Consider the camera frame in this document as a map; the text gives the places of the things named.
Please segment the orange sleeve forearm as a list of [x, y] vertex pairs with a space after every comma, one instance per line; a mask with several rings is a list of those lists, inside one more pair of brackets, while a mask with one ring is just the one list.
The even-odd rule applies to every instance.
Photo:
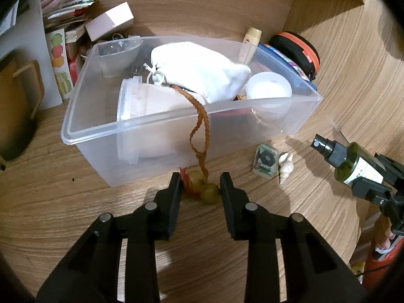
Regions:
[[400, 236], [387, 250], [380, 250], [375, 246], [374, 240], [365, 262], [362, 285], [370, 293], [387, 274], [403, 248], [403, 238]]

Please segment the person right hand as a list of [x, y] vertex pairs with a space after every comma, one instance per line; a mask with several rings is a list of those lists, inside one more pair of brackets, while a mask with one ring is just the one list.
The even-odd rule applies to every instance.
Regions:
[[390, 241], [395, 234], [391, 231], [391, 221], [385, 215], [380, 215], [374, 224], [374, 242], [380, 250], [387, 250], [390, 247]]

